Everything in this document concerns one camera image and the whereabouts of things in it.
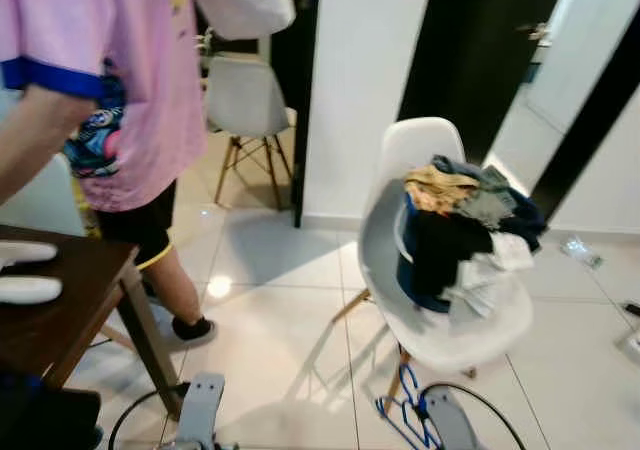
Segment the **chair backrest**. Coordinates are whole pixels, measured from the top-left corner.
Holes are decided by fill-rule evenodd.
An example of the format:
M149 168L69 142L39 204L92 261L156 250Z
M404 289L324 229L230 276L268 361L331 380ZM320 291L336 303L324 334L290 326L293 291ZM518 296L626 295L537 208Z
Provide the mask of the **chair backrest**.
M0 206L0 224L82 236L69 165L62 155L51 162L22 190Z
M216 55L205 95L209 119L232 135L259 138L289 127L273 69L255 55Z
M464 148L458 130L449 120L422 117L391 125L382 140L382 149L373 187L369 193L367 214L390 180L402 179L416 167L428 165L433 155L464 161Z

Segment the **black cable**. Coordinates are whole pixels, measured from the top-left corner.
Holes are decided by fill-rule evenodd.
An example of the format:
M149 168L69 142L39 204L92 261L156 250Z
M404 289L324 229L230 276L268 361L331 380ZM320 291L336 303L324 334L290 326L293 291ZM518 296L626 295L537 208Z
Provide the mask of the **black cable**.
M500 413L500 410L498 410L496 407L494 407L490 402L485 400L483 397L481 397L480 395L478 395L474 391L469 390L468 388L462 387L460 385L456 385L455 383L445 383L445 382L433 383L433 384L427 386L424 390L422 390L422 392L420 393L420 400L424 400L426 398L425 397L426 393L429 390L431 390L432 388L441 388L441 387L449 387L449 388L458 389L461 392L464 392L467 395L471 395L472 397L475 397L476 400L479 400L482 403L484 403L485 406L487 406L495 415L498 416L498 418L500 420L502 420L502 423L504 423L504 425L507 427L507 429L511 433L511 436L513 436L514 440L518 444L518 447L520 447L520 450L527 450L526 447L524 446L524 444L522 443L522 440L520 439L520 436L516 433L514 428L511 426L511 423L509 423L509 420L507 420L507 417L502 415L502 413Z
M166 389L163 389L163 390L166 390L166 391L169 391L169 392L175 392L175 391L179 390L178 394L181 397L184 397L187 394L187 390L189 389L189 385L190 385L189 382L183 382L183 383L181 383L179 385L174 385L172 387L169 387L169 388L166 388ZM114 450L114 448L115 448L114 445L116 443L116 435L118 435L118 430L120 430L120 427L124 423L125 419L129 416L129 414L133 411L133 409L136 408L141 403L149 400L154 395L157 395L158 393L160 393L159 389L152 390L149 393L145 393L143 396L141 396L135 402L133 402L131 405L129 405L124 412L122 412L122 415L120 415L120 418L118 418L118 421L113 426L113 430L111 431L111 435L109 436L109 445L107 447L108 450Z
M96 342L92 345L89 345L89 348L96 348L99 347L100 345L104 345L105 343L109 343L109 342L113 342L113 340L111 340L110 338L107 338L105 340L102 340L100 342Z

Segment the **person's arm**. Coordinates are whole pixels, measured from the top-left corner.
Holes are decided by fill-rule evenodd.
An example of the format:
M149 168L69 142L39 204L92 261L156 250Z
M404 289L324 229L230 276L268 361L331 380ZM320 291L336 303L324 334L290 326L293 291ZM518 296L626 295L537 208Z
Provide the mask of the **person's arm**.
M47 164L94 109L93 100L28 86L0 123L0 205Z

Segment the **wooden table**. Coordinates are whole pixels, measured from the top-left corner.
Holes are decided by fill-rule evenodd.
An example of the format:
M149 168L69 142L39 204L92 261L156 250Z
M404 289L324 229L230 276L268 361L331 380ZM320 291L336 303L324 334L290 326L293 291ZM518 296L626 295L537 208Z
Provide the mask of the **wooden table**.
M53 243L58 256L2 270L2 275L56 277L56 300L32 306L0 304L0 370L42 377L62 387L109 314L117 307L131 340L172 418L182 400L168 387L178 383L133 264L134 245L0 225L0 240Z

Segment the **white plastic chair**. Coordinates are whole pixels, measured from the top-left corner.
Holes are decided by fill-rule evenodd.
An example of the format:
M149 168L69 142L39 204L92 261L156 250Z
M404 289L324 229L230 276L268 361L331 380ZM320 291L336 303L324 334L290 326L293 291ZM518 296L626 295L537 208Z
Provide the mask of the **white plastic chair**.
M403 292L396 280L398 249L393 228L404 206L403 178L408 170L427 165L434 154L464 161L458 132L447 120L416 118L395 123L386 131L377 178L358 238L360 269L367 289L332 321L371 295L400 344L400 364L413 357L434 370L462 371L473 378L476 365L506 353L524 334L531 325L533 309L526 289L518 285L486 324L483 322L473 332L453 335L447 315L418 308ZM396 372L389 396L395 395L398 385Z
M0 224L75 236L86 234L73 195L69 165L62 155L55 155L31 182L0 205ZM136 351L131 340L112 327L103 325L100 333Z
M277 134L293 126L293 122L289 121L282 90L273 69L256 55L216 55L209 65L205 108L209 120L232 135L222 164L215 203L220 201L227 170L232 167L235 169L238 162L245 158L252 158L271 177L276 205L280 210L282 205L269 138L273 140L287 175L291 178L291 170ZM247 151L245 146L248 142L243 143L243 137L260 139L262 144ZM265 149L268 168L264 168L253 158L252 154L261 148ZM239 159L241 151L244 156Z

